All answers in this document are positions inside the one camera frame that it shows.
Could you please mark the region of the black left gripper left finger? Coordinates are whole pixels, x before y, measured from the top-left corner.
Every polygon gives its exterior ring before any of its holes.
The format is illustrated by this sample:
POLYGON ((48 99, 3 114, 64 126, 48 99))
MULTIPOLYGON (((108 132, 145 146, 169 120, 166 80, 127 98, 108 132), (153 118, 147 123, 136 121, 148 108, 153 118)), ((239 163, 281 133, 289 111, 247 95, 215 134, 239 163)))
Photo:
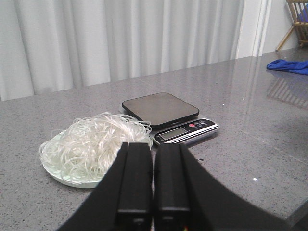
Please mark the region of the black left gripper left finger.
POLYGON ((60 231, 149 231, 152 156, 146 143, 123 143, 101 182, 60 231))

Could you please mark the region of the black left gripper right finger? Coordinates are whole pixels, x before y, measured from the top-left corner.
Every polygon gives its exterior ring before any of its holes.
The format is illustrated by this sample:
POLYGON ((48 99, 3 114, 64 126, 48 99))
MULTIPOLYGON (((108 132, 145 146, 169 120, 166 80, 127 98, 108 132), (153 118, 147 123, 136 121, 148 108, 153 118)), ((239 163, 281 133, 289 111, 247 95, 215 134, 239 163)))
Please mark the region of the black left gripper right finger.
POLYGON ((289 231, 278 218, 234 194, 184 144, 161 144, 154 165, 157 231, 289 231))

